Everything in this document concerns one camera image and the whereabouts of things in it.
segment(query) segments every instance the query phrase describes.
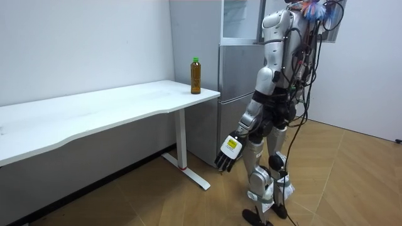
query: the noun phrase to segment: desk top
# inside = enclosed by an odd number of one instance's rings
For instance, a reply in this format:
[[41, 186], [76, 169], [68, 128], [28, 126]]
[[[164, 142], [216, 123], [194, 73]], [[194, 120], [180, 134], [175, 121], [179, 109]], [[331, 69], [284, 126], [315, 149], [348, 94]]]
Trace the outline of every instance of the desk top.
[[220, 95], [168, 80], [0, 107], [0, 166]]

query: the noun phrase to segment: silver refrigerator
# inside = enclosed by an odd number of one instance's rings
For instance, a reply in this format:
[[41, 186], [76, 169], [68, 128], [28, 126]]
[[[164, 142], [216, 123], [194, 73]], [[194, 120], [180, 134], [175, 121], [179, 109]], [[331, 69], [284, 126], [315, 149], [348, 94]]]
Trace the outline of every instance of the silver refrigerator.
[[[219, 72], [217, 77], [203, 73], [201, 80], [216, 82], [220, 92], [218, 99], [210, 100], [185, 109], [187, 149], [215, 166], [214, 160], [227, 135], [237, 128], [239, 119], [253, 96], [258, 70], [264, 66], [264, 50], [259, 45], [236, 45], [219, 47]], [[178, 82], [188, 81], [188, 73]]]
[[187, 149], [212, 166], [264, 66], [264, 46], [253, 44], [262, 38], [264, 9], [265, 0], [170, 1], [175, 80], [190, 84], [190, 64], [199, 57], [201, 87], [220, 92], [185, 109]]

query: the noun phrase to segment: desk leg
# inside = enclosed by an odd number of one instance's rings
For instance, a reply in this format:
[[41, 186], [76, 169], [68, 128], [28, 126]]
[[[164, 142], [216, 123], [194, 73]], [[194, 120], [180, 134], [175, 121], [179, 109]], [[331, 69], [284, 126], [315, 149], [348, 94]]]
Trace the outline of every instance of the desk leg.
[[175, 124], [176, 124], [176, 143], [177, 143], [177, 159], [168, 153], [162, 156], [169, 162], [174, 164], [183, 173], [189, 176], [193, 181], [198, 183], [200, 187], [207, 190], [211, 185], [202, 179], [199, 175], [187, 168], [187, 149], [186, 149], [186, 125], [184, 109], [175, 111]]

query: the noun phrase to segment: robot fingers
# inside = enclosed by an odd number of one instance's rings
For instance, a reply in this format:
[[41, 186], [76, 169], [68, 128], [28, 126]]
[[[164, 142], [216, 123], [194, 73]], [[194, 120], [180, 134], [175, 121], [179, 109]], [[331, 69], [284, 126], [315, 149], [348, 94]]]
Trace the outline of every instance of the robot fingers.
[[234, 163], [236, 162], [235, 159], [231, 159], [230, 157], [226, 156], [222, 151], [219, 152], [218, 156], [215, 159], [215, 164], [218, 169], [222, 171], [230, 172]]

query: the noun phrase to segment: bottle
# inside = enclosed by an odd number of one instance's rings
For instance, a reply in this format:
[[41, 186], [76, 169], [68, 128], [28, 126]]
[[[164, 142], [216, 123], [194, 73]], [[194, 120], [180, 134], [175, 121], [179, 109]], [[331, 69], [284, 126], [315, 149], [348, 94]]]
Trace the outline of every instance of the bottle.
[[198, 62], [198, 57], [194, 57], [191, 64], [191, 93], [201, 93], [201, 64]]

